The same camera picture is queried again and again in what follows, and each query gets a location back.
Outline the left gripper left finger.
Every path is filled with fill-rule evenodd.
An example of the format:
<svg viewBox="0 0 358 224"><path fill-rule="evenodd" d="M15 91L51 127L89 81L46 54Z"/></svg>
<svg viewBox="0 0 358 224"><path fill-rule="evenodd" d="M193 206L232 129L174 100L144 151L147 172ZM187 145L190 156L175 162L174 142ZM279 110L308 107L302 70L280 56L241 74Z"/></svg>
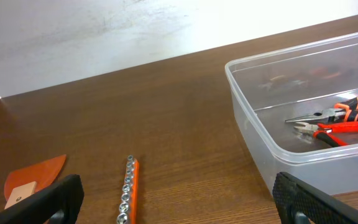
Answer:
<svg viewBox="0 0 358 224"><path fill-rule="evenodd" d="M70 174L0 212L0 224L75 224L85 193L78 174Z"/></svg>

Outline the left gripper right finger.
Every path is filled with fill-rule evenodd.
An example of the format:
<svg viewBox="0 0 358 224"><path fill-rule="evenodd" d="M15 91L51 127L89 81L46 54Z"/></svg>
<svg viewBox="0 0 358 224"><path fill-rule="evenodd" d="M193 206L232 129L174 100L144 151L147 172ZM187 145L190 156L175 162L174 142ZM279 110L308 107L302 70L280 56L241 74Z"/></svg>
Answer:
<svg viewBox="0 0 358 224"><path fill-rule="evenodd" d="M279 172L272 196L284 224L358 224L358 210L287 172Z"/></svg>

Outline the orange scraper wooden handle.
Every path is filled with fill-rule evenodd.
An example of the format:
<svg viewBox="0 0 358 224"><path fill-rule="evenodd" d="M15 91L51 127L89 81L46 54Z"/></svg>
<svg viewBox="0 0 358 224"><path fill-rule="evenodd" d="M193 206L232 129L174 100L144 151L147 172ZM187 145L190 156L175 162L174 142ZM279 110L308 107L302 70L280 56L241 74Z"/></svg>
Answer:
<svg viewBox="0 0 358 224"><path fill-rule="evenodd" d="M62 170L67 155L61 155L10 172L4 183L5 209L51 185Z"/></svg>

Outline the orange socket bit rail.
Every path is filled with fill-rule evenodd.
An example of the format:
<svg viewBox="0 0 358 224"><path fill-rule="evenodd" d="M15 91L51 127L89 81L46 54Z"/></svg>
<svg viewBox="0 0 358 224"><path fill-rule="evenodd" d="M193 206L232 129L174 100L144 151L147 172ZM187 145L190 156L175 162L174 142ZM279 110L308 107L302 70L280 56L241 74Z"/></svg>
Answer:
<svg viewBox="0 0 358 224"><path fill-rule="evenodd" d="M116 218L117 224L136 224L139 168L139 161L133 155L129 155L126 163L124 185L122 186L119 215Z"/></svg>

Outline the small red-handled pliers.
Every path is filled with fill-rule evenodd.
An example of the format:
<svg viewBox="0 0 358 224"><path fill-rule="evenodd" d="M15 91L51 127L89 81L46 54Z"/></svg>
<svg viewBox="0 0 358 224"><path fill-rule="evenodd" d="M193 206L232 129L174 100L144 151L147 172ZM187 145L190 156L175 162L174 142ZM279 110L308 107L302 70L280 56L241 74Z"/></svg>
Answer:
<svg viewBox="0 0 358 224"><path fill-rule="evenodd" d="M357 122L345 122L334 124L310 124L306 122L296 122L298 125L293 128L301 134L309 135L318 139L331 147L346 146L347 143L337 138L333 133L358 133Z"/></svg>

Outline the orange-black long nose pliers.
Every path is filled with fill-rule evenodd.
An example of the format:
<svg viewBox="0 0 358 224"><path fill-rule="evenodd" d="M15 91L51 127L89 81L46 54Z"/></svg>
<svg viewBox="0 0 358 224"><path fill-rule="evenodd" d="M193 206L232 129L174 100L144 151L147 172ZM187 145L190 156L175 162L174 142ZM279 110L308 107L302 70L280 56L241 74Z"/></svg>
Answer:
<svg viewBox="0 0 358 224"><path fill-rule="evenodd" d="M334 108L317 111L304 116L285 120L286 123L295 122L355 122L358 121L358 97L336 103Z"/></svg>

